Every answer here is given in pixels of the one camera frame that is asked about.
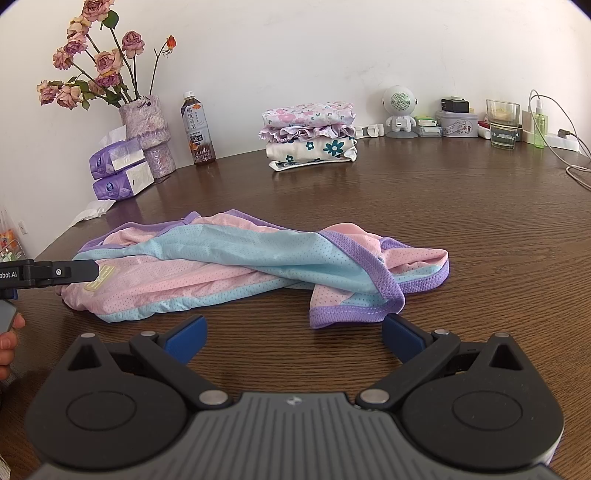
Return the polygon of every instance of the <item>vase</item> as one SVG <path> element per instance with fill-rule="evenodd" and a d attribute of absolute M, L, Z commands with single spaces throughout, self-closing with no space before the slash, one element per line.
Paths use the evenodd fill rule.
<path fill-rule="evenodd" d="M 168 149 L 170 131 L 155 95 L 143 96 L 119 108 L 121 122 L 127 127 L 127 140 L 137 137 L 152 175 L 161 179 L 176 170 Z"/>

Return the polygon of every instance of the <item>oolong tea bottle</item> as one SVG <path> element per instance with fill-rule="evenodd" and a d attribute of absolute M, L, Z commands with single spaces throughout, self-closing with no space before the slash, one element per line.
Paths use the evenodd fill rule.
<path fill-rule="evenodd" d="M 195 98 L 194 92 L 185 92 L 181 115 L 189 140 L 189 148 L 195 165 L 202 165 L 215 161 L 216 153 L 213 150 L 212 139 L 209 136 L 207 120 L 203 105 Z"/>

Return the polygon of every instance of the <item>wood grain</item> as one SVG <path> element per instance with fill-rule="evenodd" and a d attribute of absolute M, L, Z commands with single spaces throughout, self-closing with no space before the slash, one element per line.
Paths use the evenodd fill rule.
<path fill-rule="evenodd" d="M 576 155 L 568 154 L 574 161 Z M 264 152 L 186 167 L 104 217 L 70 228 L 42 254 L 68 260 L 86 241 L 118 225 L 239 209 L 298 230 L 354 222 L 365 230 L 450 254 L 449 279 L 407 297 L 403 315 L 463 340 L 511 332 L 563 408 L 566 430 L 553 468 L 566 480 L 591 473 L 591 194 L 570 180 L 547 149 L 496 150 L 469 139 L 378 138 L 359 144 L 354 164 L 274 173 Z M 396 368 L 380 325 L 311 330 L 310 293 L 279 290 L 201 309 L 207 346 L 191 367 L 233 394 L 241 390 L 346 391 Z M 103 323 L 66 308 L 51 290 L 23 291 L 27 319 L 2 397 L 0 453 L 25 478 L 38 461 L 22 428 L 27 406 L 82 332 L 122 341 L 166 331 L 188 313 Z"/>

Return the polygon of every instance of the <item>screw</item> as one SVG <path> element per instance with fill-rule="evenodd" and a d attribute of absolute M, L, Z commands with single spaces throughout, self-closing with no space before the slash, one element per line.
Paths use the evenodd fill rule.
<path fill-rule="evenodd" d="M 199 401 L 205 405 L 221 405 L 228 401 L 228 394 L 222 390 L 206 390 L 199 395 Z"/>
<path fill-rule="evenodd" d="M 303 400 L 300 397 L 290 397 L 286 400 L 286 402 L 288 405 L 295 407 L 296 405 L 299 405 L 300 403 L 302 403 Z"/>
<path fill-rule="evenodd" d="M 390 394 L 380 388 L 368 388 L 361 392 L 360 398 L 366 403 L 386 403 L 390 399 Z"/>

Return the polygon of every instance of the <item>finger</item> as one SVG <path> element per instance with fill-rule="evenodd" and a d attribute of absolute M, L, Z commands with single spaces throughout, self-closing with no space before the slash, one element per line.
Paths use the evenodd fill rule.
<path fill-rule="evenodd" d="M 10 377 L 10 367 L 0 367 L 0 380 L 6 380 Z"/>
<path fill-rule="evenodd" d="M 18 337 L 14 332 L 5 332 L 0 335 L 0 351 L 14 350 L 18 345 Z"/>
<path fill-rule="evenodd" d="M 25 319 L 22 317 L 20 313 L 17 313 L 17 316 L 14 317 L 14 321 L 12 323 L 13 328 L 23 328 L 25 326 Z"/>
<path fill-rule="evenodd" d="M 10 365 L 14 360 L 14 350 L 0 351 L 0 365 Z"/>

